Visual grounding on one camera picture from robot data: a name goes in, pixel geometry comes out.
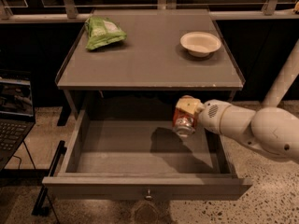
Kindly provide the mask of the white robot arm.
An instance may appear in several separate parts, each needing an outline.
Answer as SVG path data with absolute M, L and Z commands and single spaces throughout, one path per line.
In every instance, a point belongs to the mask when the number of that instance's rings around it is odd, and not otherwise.
M 203 103 L 186 95 L 176 104 L 173 131 L 181 137 L 188 137 L 200 125 L 269 159 L 299 161 L 299 118 L 278 106 L 299 75 L 298 50 L 299 42 L 292 49 L 259 110 L 220 100 Z

